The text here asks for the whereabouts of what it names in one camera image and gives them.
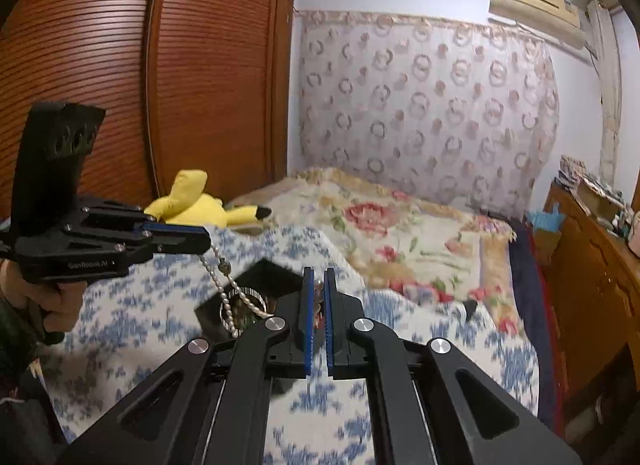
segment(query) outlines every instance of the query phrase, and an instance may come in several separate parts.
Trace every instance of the metal screw head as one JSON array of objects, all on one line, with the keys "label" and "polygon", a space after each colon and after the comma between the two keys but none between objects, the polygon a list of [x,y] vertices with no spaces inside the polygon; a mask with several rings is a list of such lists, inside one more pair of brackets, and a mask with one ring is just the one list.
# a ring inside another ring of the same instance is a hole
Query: metal screw head
[{"label": "metal screw head", "polygon": [[191,353],[200,355],[209,349],[209,343],[204,339],[194,339],[187,346]]},{"label": "metal screw head", "polygon": [[282,317],[270,317],[265,321],[264,325],[268,330],[280,331],[285,327],[286,322]]},{"label": "metal screw head", "polygon": [[451,351],[451,342],[446,339],[434,339],[431,341],[431,349],[436,352],[444,355],[444,353],[449,353]]},{"label": "metal screw head", "polygon": [[373,330],[373,321],[370,319],[356,319],[353,321],[353,327],[358,331],[371,331]]}]

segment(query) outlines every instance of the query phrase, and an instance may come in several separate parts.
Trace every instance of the wooden cabinet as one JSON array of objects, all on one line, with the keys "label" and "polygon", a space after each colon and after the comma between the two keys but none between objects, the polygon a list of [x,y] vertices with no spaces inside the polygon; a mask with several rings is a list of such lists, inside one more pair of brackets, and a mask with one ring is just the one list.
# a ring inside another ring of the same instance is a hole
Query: wooden cabinet
[{"label": "wooden cabinet", "polygon": [[230,200],[286,174],[291,0],[19,0],[0,29],[0,218],[33,102],[107,110],[81,192],[130,204],[180,169]]},{"label": "wooden cabinet", "polygon": [[566,214],[562,238],[545,269],[556,315],[568,396],[585,388],[629,344],[640,368],[640,261],[620,239],[552,186],[545,209]]}]

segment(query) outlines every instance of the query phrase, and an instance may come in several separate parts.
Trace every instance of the floral bedspread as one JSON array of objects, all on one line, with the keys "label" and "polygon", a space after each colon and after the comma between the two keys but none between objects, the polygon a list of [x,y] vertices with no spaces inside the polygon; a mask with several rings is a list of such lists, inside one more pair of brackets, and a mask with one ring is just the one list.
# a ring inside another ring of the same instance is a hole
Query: floral bedspread
[{"label": "floral bedspread", "polygon": [[[359,297],[367,317],[399,336],[446,337],[534,414],[538,360],[533,346],[498,332],[479,305],[466,321],[459,302],[416,307],[391,290],[368,290],[362,277],[320,231],[282,227],[258,237],[210,229],[212,243],[237,276],[267,258],[302,273],[334,267],[338,289]],[[61,345],[44,349],[42,367],[63,430],[73,440],[200,329],[194,308],[213,283],[197,257],[156,255],[128,277],[98,282],[84,296],[80,319]],[[364,381],[333,381],[324,350],[311,376],[271,399],[264,463],[371,465],[374,450]]]},{"label": "floral bedspread", "polygon": [[[247,195],[243,202],[258,196]],[[417,304],[481,301],[499,331],[525,337],[513,296],[506,223],[412,198],[340,169],[312,169],[267,203],[271,227],[324,232],[369,288]]]}]

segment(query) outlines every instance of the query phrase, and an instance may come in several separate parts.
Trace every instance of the wooden slats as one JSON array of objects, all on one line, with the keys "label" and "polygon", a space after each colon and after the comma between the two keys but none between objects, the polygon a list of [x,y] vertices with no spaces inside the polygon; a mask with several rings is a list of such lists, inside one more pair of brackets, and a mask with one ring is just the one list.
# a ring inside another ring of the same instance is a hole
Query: wooden slats
[{"label": "wooden slats", "polygon": [[278,0],[276,8],[275,45],[273,58],[273,101],[271,145],[273,146],[274,179],[287,175],[287,133],[289,122],[289,65],[293,0]]},{"label": "wooden slats", "polygon": [[152,199],[142,92],[148,0],[20,0],[0,31],[0,217],[10,213],[22,127],[36,100],[107,109],[81,190]]},{"label": "wooden slats", "polygon": [[153,155],[167,191],[204,169],[224,200],[272,181],[275,0],[162,0],[149,97]]}]

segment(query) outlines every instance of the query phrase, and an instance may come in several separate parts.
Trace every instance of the red fabric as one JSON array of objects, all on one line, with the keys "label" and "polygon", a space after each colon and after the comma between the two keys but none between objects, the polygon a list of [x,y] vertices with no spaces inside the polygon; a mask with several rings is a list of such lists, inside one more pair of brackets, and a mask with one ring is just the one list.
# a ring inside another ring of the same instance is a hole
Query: red fabric
[{"label": "red fabric", "polygon": [[[536,244],[533,241],[533,235],[531,229],[529,229],[529,243],[533,254],[536,253]],[[562,361],[560,358],[560,350],[558,348],[558,340],[556,339],[555,330],[551,327],[555,325],[553,310],[551,308],[551,294],[549,293],[548,286],[546,285],[545,276],[542,274],[540,264],[536,262],[538,267],[538,275],[540,277],[540,283],[542,284],[542,293],[545,302],[545,314],[546,325],[549,326],[551,332],[551,351],[554,357],[554,384],[556,385],[556,415],[554,416],[554,428],[559,437],[564,437],[564,419],[562,417],[562,405],[564,403],[564,387],[562,387],[562,376],[560,369],[562,367]]]}]

